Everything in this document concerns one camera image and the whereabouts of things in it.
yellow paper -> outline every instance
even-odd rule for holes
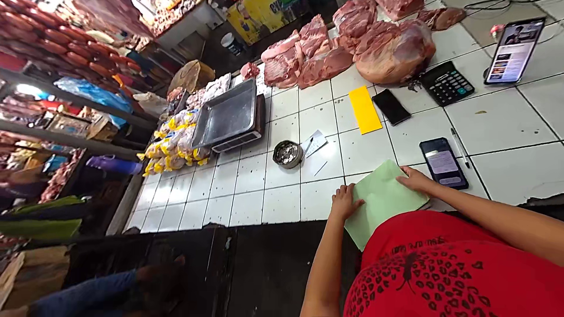
[[[360,128],[360,134],[382,129],[382,123],[380,118],[378,118],[378,113],[376,113],[376,108],[374,108],[366,86],[349,92],[349,98],[351,99],[354,115]]]

black smartphone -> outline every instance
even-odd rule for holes
[[[516,83],[521,80],[546,17],[507,23],[493,55],[485,85]]]
[[[399,103],[399,100],[389,89],[385,89],[372,97],[372,101],[382,110],[382,113],[388,118],[391,125],[396,125],[411,118],[411,114]]]
[[[448,140],[438,138],[419,143],[433,179],[456,190],[468,189],[468,181],[460,169]]]

purple container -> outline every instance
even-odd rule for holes
[[[86,166],[131,175],[139,174],[143,169],[141,163],[123,161],[115,156],[93,156],[86,162]]]

white tiled counter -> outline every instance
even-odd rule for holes
[[[472,169],[460,164],[467,192],[512,205],[564,192],[564,32],[558,23],[544,29],[541,41],[552,36],[535,49],[519,85],[491,87],[482,73],[495,47],[480,47],[461,24],[434,32],[431,64],[452,60],[476,92],[441,108],[425,91],[391,89],[412,118],[391,126],[376,108],[384,127],[364,135],[348,93],[366,86],[374,95],[384,88],[364,80],[354,66],[304,90],[268,89],[261,140],[204,166],[149,177],[128,227],[155,232],[326,219],[338,186],[361,180],[387,159],[429,175],[421,141],[446,137],[460,157],[452,126],[470,154]],[[328,144],[314,156],[328,162],[316,176],[304,173],[307,159],[292,170],[274,164],[278,142],[303,142],[317,129]]]

green cloth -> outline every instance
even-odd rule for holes
[[[0,221],[0,232],[10,237],[38,240],[70,239],[78,230],[81,222],[81,219]]]
[[[54,201],[46,202],[44,204],[34,204],[34,205],[27,205],[18,207],[14,210],[14,214],[27,214],[30,212],[35,212],[42,209],[47,209],[51,207],[61,207],[67,205],[74,205],[74,204],[83,204],[84,201],[77,196],[67,196],[63,198],[59,198]]]
[[[345,229],[361,251],[381,223],[429,201],[427,196],[398,183],[395,178],[400,175],[406,176],[396,163],[387,160],[355,185],[354,200],[364,199],[366,203],[347,219]]]

